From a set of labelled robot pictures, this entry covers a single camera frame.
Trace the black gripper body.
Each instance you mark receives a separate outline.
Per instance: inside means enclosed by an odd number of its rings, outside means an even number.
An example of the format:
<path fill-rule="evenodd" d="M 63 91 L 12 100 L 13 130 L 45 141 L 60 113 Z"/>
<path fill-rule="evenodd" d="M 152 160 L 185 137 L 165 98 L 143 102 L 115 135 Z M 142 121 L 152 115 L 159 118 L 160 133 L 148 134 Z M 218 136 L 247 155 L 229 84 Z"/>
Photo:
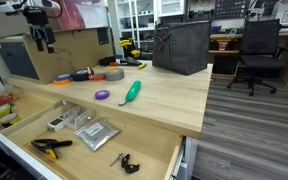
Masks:
<path fill-rule="evenodd" d="M 45 32 L 48 24 L 48 18 L 45 10 L 42 9 L 25 9 L 23 11 L 27 23 L 29 24 L 30 33 Z"/>

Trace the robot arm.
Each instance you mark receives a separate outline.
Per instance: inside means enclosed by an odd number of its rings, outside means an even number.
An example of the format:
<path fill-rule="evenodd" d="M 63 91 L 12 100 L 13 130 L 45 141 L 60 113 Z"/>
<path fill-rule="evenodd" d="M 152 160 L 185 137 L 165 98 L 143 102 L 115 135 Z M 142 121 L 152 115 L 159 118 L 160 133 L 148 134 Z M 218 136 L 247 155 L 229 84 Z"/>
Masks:
<path fill-rule="evenodd" d="M 56 42 L 53 29 L 49 26 L 50 16 L 47 10 L 59 10 L 55 18 L 62 15 L 61 2 L 54 0 L 0 0 L 0 13 L 7 16 L 22 14 L 27 23 L 32 40 L 35 42 L 38 51 L 47 48 L 49 53 L 54 52 Z"/>

